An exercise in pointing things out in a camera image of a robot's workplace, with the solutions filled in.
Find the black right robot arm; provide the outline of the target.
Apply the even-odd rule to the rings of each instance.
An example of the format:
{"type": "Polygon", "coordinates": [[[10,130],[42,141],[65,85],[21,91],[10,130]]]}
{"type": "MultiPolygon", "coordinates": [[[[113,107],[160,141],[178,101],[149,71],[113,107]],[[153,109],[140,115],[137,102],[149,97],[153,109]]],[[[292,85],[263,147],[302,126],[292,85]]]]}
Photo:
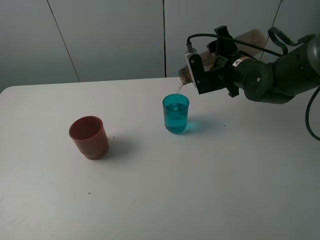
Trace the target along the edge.
{"type": "Polygon", "coordinates": [[[240,44],[218,38],[207,45],[217,56],[214,67],[222,66],[218,79],[234,98],[243,90],[250,101],[284,104],[296,95],[320,85],[320,37],[305,35],[292,41],[279,28],[268,30],[269,39],[282,50],[274,62],[265,63],[240,50],[240,44]]]}

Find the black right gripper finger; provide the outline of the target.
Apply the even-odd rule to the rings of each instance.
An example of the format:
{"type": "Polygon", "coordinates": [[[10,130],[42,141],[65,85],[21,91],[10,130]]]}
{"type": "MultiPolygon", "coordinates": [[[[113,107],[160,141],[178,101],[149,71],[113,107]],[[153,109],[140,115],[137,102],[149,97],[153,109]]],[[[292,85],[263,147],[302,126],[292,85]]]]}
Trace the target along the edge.
{"type": "Polygon", "coordinates": [[[226,85],[226,89],[228,90],[228,95],[231,97],[231,98],[234,98],[236,96],[239,95],[239,87],[233,83],[228,83],[226,85]]]}
{"type": "MultiPolygon", "coordinates": [[[[229,34],[227,26],[225,25],[215,28],[214,31],[218,36],[233,39],[233,37],[229,34]]],[[[211,54],[222,56],[228,59],[231,58],[233,53],[238,50],[234,42],[221,38],[217,38],[216,40],[207,44],[207,49],[211,54]]]]}

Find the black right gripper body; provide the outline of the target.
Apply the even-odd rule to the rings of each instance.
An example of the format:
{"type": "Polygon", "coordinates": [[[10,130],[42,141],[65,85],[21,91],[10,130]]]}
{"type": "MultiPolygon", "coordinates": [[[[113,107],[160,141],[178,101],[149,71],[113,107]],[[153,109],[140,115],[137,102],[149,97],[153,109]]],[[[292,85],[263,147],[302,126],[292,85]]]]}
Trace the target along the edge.
{"type": "Polygon", "coordinates": [[[262,76],[265,63],[243,54],[232,58],[217,56],[214,66],[209,70],[210,86],[213,91],[226,88],[227,84],[234,84],[239,89],[245,89],[248,77],[262,76]]]}

